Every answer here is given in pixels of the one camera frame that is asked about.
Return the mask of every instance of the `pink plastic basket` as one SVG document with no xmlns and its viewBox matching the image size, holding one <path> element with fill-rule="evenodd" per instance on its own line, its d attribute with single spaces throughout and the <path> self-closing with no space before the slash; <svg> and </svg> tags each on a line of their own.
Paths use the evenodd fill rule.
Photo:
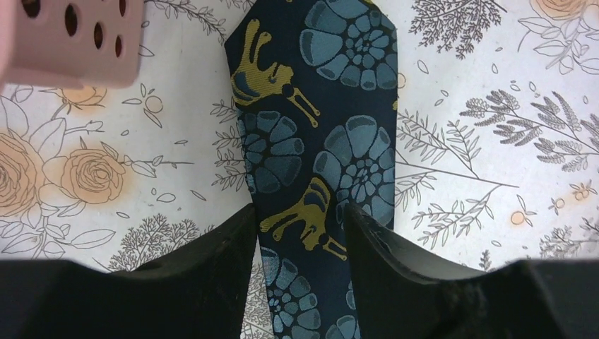
<svg viewBox="0 0 599 339">
<path fill-rule="evenodd" d="M 142 20 L 142 0 L 0 0 L 0 90 L 127 87 L 138 75 Z"/>
</svg>

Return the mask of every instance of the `yellow figure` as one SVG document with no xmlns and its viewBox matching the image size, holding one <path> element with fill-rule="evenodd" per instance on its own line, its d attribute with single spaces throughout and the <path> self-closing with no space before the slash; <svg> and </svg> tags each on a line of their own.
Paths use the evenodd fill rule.
<svg viewBox="0 0 599 339">
<path fill-rule="evenodd" d="M 293 77 L 291 67 L 275 62 L 264 71 L 258 68 L 260 48 L 272 39 L 271 34 L 268 32 L 262 32 L 258 35 L 259 28 L 260 21 L 257 19 L 250 21 L 246 28 L 242 60 L 237 70 L 231 76 L 235 102 L 245 106 L 271 95 L 283 95 L 297 108 L 302 110 L 310 120 L 312 127 L 316 128 L 318 122 L 314 117 L 318 117 L 320 111 L 308 101 L 298 88 L 291 85 L 291 78 Z M 258 42 L 256 43 L 254 53 L 251 53 L 256 36 L 258 37 Z"/>
<path fill-rule="evenodd" d="M 304 195 L 302 195 L 301 199 L 294 206 L 260 222 L 260 230 L 268 232 L 272 228 L 275 228 L 273 239 L 279 242 L 283 238 L 283 233 L 288 226 L 297 221 L 304 221 L 304 231 L 299 237 L 307 251 L 313 251 L 316 246 L 321 245 L 323 250 L 345 261 L 348 259 L 348 256 L 345 255 L 347 250 L 331 238 L 331 236 L 327 235 L 324 227 L 326 212 L 328 211 L 330 202 L 331 194 L 324 182 L 319 178 L 313 178 Z M 324 244 L 320 242 L 322 236 L 326 237 Z"/>
</svg>

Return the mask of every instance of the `necktie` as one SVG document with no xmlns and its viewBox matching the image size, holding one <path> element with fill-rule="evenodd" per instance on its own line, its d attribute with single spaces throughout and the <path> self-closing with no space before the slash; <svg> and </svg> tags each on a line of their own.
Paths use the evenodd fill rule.
<svg viewBox="0 0 599 339">
<path fill-rule="evenodd" d="M 393 228 L 396 30 L 370 0 L 258 0 L 225 43 L 279 339 L 359 339 L 343 234 Z"/>
</svg>

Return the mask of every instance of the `basket hole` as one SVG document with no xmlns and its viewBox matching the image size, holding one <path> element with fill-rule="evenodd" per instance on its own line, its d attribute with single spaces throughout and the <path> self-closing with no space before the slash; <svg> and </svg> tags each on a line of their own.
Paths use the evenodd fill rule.
<svg viewBox="0 0 599 339">
<path fill-rule="evenodd" d="M 119 36 L 117 36 L 117 41 L 114 43 L 114 53 L 117 55 L 117 58 L 120 58 L 122 52 L 123 52 L 123 39 L 119 35 Z"/>
<path fill-rule="evenodd" d="M 20 2 L 30 18 L 37 18 L 42 10 L 42 0 L 20 0 Z"/>
<path fill-rule="evenodd" d="M 94 27 L 95 48 L 100 49 L 103 42 L 104 42 L 104 32 L 102 31 L 102 25 L 100 23 L 96 23 L 95 27 Z"/>
<path fill-rule="evenodd" d="M 125 16 L 126 10 L 127 10 L 127 0 L 119 0 L 119 11 L 121 12 L 121 16 Z"/>
<path fill-rule="evenodd" d="M 69 4 L 64 11 L 64 27 L 66 28 L 66 32 L 69 34 L 69 37 L 72 37 L 77 33 L 77 12 L 75 11 L 75 7 L 72 4 Z"/>
</svg>

